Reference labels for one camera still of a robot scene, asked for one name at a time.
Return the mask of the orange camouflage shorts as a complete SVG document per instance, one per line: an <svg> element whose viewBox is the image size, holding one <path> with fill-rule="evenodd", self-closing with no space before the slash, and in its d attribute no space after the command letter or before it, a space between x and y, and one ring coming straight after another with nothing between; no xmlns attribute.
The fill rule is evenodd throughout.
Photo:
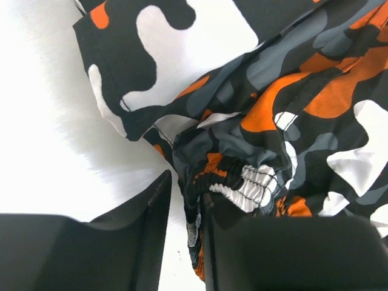
<svg viewBox="0 0 388 291"><path fill-rule="evenodd" d="M367 218L387 241L386 1L77 1L103 118L174 168L192 267L203 196Z"/></svg>

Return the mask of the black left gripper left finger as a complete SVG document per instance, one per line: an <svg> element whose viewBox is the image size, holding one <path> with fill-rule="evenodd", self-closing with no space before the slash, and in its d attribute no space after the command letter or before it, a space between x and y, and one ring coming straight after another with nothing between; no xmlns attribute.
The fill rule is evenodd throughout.
<svg viewBox="0 0 388 291"><path fill-rule="evenodd" d="M2 290L157 290L172 175L90 222L1 215Z"/></svg>

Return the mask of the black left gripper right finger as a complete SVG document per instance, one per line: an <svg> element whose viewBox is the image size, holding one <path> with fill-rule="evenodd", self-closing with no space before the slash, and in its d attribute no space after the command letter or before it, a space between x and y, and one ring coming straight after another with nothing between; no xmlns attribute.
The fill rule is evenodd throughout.
<svg viewBox="0 0 388 291"><path fill-rule="evenodd" d="M387 289L387 247L365 219L252 215L211 193L201 214L207 290Z"/></svg>

